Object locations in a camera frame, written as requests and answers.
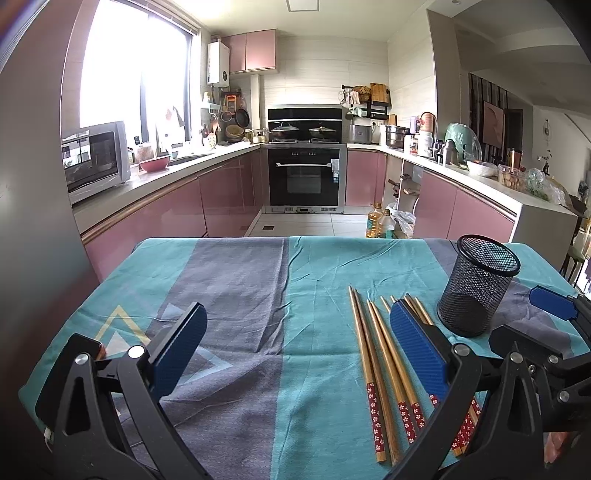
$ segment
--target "white countertop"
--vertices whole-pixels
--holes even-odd
[[[246,142],[238,142],[227,147],[218,145],[212,150],[211,155],[153,173],[139,172],[138,167],[132,166],[131,178],[128,181],[73,206],[78,231],[87,231],[105,218],[166,185],[258,148],[260,145]]]
[[[485,177],[471,175],[467,170],[462,168],[455,166],[444,167],[443,165],[439,165],[434,160],[419,157],[418,155],[404,153],[400,150],[395,150],[382,145],[348,143],[347,148],[351,150],[377,150],[394,157],[402,158],[405,161],[409,161],[420,167],[427,168],[462,185],[465,185],[466,187],[480,193],[481,195],[490,198],[494,202],[497,202],[499,205],[502,205],[508,210],[514,212],[516,215],[519,215],[521,212],[522,205],[528,205],[574,216],[573,212],[562,207],[562,205],[556,205],[551,202],[546,202],[545,200],[542,200],[538,197],[534,197],[528,193],[512,190],[508,187],[505,187],[504,185],[501,185],[495,179],[487,179]]]

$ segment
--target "black mesh pen holder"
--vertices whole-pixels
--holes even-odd
[[[521,263],[505,245],[480,235],[457,240],[458,255],[437,314],[453,333],[483,334]]]

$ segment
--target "pot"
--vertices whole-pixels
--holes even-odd
[[[386,145],[390,148],[404,149],[404,137],[410,129],[397,125],[386,125]]]
[[[332,128],[328,127],[323,127],[321,125],[318,128],[308,129],[308,132],[310,132],[310,135],[312,135],[312,137],[314,138],[320,138],[321,140],[329,140],[334,137],[336,130],[333,130]]]
[[[293,125],[282,122],[280,126],[275,127],[269,132],[269,139],[273,140],[297,140],[297,133],[300,131],[299,128]]]

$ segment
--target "water heater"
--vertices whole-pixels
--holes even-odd
[[[207,46],[207,83],[217,87],[230,85],[230,49],[220,41]]]

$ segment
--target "thermos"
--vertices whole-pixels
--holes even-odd
[[[443,147],[443,164],[458,165],[456,144],[451,138],[446,140],[445,147]]]

